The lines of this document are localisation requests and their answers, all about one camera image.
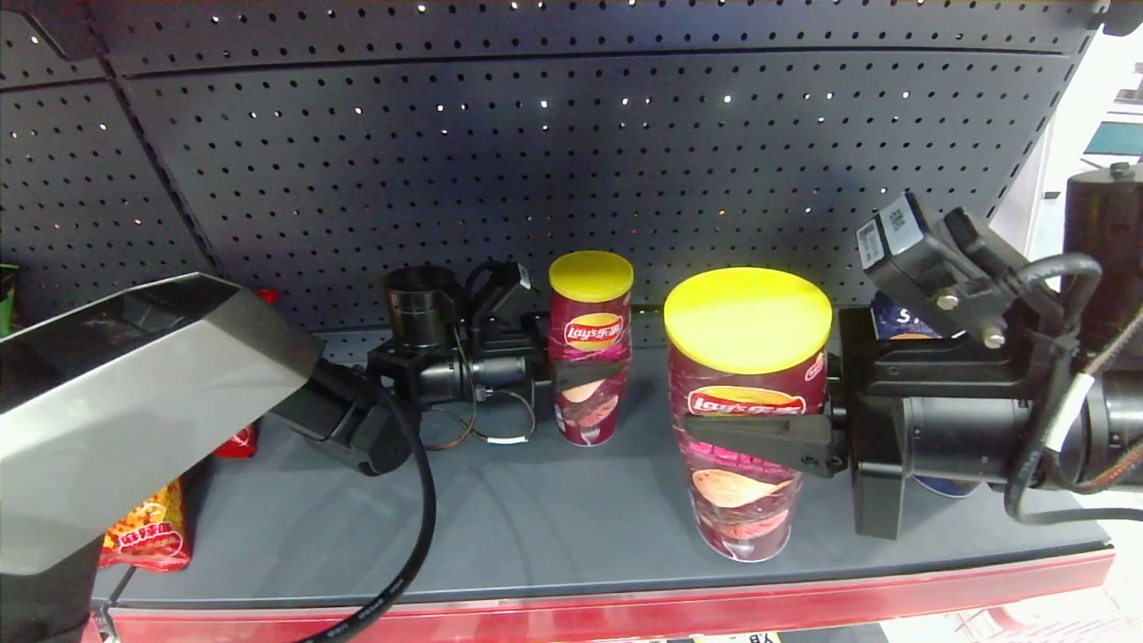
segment snack bag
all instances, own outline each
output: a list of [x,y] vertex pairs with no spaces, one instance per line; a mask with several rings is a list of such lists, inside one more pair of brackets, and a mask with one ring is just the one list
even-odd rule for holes
[[13,263],[0,263],[0,338],[10,336],[21,329],[16,316],[16,273],[19,266]]
[[[254,294],[262,297],[262,300],[273,305],[278,300],[278,290],[270,288],[258,288]],[[251,458],[258,451],[258,429],[253,424],[247,425],[240,432],[231,436],[226,442],[215,449],[218,458],[243,459]]]
[[258,431],[254,425],[247,425],[242,427],[237,434],[226,439],[226,442],[222,443],[218,449],[215,449],[215,456],[218,458],[250,458],[258,451]]
[[183,514],[183,483],[175,479],[103,536],[99,568],[127,563],[152,572],[174,572],[191,562]]

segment bolt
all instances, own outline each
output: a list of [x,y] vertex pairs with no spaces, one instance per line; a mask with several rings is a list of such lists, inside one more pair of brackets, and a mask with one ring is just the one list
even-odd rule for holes
[[984,330],[984,346],[989,348],[1000,348],[1004,346],[1004,333],[1000,329],[989,328]]
[[960,304],[960,297],[950,290],[945,290],[936,296],[936,306],[941,310],[952,310]]
[[1108,169],[1111,170],[1111,177],[1112,178],[1130,178],[1132,177],[1132,163],[1129,163],[1127,161],[1117,161],[1117,162],[1113,162],[1113,163],[1111,163],[1111,167],[1109,167]]

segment red snack package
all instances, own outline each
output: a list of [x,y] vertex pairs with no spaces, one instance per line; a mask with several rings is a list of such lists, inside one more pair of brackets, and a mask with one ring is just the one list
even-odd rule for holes
[[[262,297],[262,300],[273,305],[278,300],[278,290],[270,288],[258,288],[254,294]],[[218,458],[245,459],[250,458],[258,451],[258,429],[254,425],[247,425],[242,431],[231,436],[226,442],[215,449]]]
[[237,434],[226,439],[226,442],[222,443],[218,449],[215,449],[215,456],[218,458],[250,458],[258,451],[258,431],[254,425],[247,425]]
[[112,525],[99,552],[101,569],[127,563],[153,572],[174,572],[190,562],[191,540],[178,479]]

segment metal shelf panel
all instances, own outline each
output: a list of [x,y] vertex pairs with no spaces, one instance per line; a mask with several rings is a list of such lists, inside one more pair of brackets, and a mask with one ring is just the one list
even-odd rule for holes
[[1074,54],[1097,2],[777,0],[91,6],[119,73],[358,61],[909,48]]
[[369,327],[386,270],[608,248],[637,303],[766,264],[841,304],[853,231],[904,188],[989,214],[1071,58],[721,53],[273,69],[127,82],[223,270],[312,329]]
[[0,250],[34,321],[208,263],[104,81],[0,94]]

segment lays chips can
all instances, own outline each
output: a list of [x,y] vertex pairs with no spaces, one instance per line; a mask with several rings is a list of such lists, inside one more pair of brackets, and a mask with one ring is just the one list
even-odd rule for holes
[[830,299],[788,272],[727,267],[676,287],[664,320],[671,418],[698,532],[727,558],[773,558],[790,538],[801,474],[698,442],[684,418],[821,413]]
[[557,258],[547,356],[553,362],[617,362],[618,375],[555,394],[555,421],[578,447],[607,442],[618,424],[620,395],[631,364],[631,283],[634,268],[622,256],[586,250]]

